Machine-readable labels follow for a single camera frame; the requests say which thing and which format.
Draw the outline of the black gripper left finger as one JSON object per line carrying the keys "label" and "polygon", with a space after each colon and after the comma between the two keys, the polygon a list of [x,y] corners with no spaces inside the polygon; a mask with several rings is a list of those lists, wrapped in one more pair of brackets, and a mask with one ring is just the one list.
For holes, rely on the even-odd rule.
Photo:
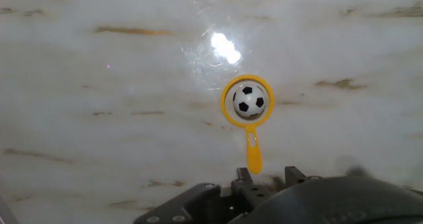
{"label": "black gripper left finger", "polygon": [[247,168],[236,173],[228,187],[197,184],[139,216],[134,224],[227,224],[247,216],[272,193],[255,184]]}

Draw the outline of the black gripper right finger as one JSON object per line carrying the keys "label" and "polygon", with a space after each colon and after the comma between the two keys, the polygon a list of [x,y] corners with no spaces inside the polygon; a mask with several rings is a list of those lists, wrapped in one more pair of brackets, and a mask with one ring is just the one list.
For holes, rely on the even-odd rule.
{"label": "black gripper right finger", "polygon": [[301,184],[310,180],[318,180],[320,176],[305,176],[297,167],[290,166],[285,167],[285,184],[286,186],[293,186]]}

